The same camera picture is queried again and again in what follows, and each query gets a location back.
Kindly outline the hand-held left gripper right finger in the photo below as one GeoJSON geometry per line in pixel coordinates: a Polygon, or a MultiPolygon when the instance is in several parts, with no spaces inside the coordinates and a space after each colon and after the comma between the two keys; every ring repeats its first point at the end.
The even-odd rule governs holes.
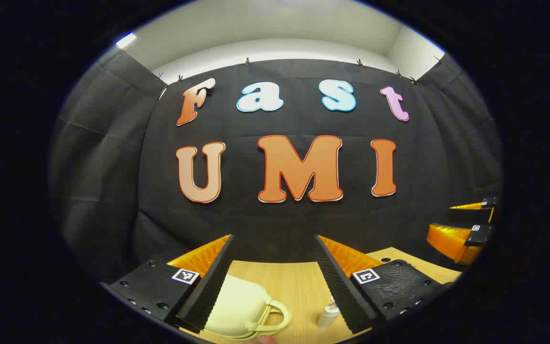
{"type": "Polygon", "coordinates": [[[384,263],[323,236],[314,240],[314,258],[352,333],[401,322],[452,286],[439,283],[408,261],[384,263]]]}

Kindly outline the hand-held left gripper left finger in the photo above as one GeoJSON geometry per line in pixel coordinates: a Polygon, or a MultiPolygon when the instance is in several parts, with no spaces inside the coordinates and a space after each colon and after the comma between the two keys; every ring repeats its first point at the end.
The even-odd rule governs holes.
{"type": "Polygon", "coordinates": [[[232,262],[234,235],[177,257],[153,255],[108,285],[108,292],[149,320],[200,333],[207,324],[232,262]]]}

